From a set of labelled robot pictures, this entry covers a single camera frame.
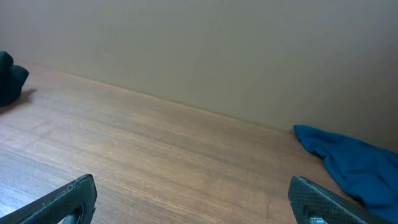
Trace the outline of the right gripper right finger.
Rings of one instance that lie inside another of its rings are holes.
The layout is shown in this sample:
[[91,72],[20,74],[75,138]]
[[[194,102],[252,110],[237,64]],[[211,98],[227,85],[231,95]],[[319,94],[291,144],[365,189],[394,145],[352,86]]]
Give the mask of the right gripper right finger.
[[305,177],[292,177],[288,198],[298,224],[390,224]]

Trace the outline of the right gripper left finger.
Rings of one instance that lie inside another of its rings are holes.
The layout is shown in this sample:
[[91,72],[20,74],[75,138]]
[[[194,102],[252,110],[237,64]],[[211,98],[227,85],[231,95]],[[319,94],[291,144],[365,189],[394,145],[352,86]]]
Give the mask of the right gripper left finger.
[[96,199],[94,178],[85,174],[2,217],[1,224],[91,223]]

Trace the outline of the black t-shirt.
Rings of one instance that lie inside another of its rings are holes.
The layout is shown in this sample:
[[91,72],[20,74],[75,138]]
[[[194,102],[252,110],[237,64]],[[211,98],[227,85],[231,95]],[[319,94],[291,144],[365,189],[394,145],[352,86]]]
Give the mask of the black t-shirt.
[[12,56],[1,51],[1,107],[11,105],[21,96],[28,76],[28,70],[14,65]]

